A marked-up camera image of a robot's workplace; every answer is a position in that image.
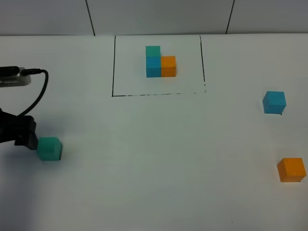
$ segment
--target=stacked cubes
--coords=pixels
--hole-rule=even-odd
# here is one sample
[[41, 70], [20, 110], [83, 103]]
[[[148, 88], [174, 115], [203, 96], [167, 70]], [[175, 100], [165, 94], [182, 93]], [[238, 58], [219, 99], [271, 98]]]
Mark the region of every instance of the stacked cubes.
[[175, 77], [175, 56], [160, 56], [160, 46], [146, 46], [146, 77]]

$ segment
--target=wooden block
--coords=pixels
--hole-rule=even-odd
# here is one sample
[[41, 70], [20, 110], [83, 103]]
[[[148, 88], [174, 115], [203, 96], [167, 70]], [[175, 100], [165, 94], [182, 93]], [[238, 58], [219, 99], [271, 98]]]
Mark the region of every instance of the wooden block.
[[162, 77], [175, 77], [177, 75], [177, 64], [175, 56], [162, 56]]
[[306, 176], [302, 158], [283, 158], [277, 169], [281, 182], [299, 182]]

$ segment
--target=cube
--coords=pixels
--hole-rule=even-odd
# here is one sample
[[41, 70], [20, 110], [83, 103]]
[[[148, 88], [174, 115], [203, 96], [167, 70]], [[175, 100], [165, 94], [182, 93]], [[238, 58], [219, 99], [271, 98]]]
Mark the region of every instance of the cube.
[[146, 77], [161, 77], [160, 57], [146, 57]]
[[175, 77], [177, 75], [177, 65], [175, 56], [162, 56], [162, 77]]
[[56, 137], [41, 137], [38, 140], [38, 157], [42, 161], [57, 161], [61, 159], [62, 144]]
[[145, 56], [146, 57], [160, 57], [160, 46], [146, 46]]
[[281, 182], [299, 182], [306, 176], [302, 158], [283, 158], [277, 169]]
[[263, 109], [266, 114], [282, 114], [287, 103], [282, 91], [268, 91], [263, 99]]

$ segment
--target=teal cube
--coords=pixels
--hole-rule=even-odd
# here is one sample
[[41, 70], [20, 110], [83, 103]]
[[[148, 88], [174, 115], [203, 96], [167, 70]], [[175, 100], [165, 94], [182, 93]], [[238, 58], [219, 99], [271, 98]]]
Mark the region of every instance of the teal cube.
[[160, 46], [146, 46], [145, 56], [146, 57], [160, 57]]
[[42, 161], [57, 161], [61, 159], [62, 144], [56, 137], [41, 137], [38, 140], [38, 157]]

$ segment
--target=table surface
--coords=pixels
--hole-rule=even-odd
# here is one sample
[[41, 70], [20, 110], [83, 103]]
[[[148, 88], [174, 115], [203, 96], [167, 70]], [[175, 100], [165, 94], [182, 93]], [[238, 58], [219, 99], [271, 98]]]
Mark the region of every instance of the table surface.
[[[205, 93], [133, 97], [112, 97], [114, 41], [0, 38], [1, 66], [49, 71], [29, 114], [64, 145], [60, 162], [0, 145], [3, 230], [306, 230], [308, 181], [280, 183], [276, 165], [308, 166], [308, 35], [202, 35]], [[43, 79], [1, 88], [2, 110]], [[268, 90], [285, 92], [282, 115], [263, 113]]]

